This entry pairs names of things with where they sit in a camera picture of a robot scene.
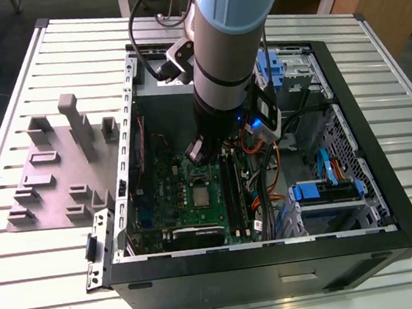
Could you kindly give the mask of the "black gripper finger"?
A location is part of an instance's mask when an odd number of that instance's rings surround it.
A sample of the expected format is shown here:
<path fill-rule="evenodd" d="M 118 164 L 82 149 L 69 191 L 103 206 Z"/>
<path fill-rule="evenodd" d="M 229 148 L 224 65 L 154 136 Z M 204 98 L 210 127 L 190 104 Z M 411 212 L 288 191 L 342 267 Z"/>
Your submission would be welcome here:
<path fill-rule="evenodd" d="M 207 163 L 205 156 L 205 140 L 202 135 L 189 144 L 185 150 L 185 155 L 189 161 L 196 167 L 204 166 Z"/>

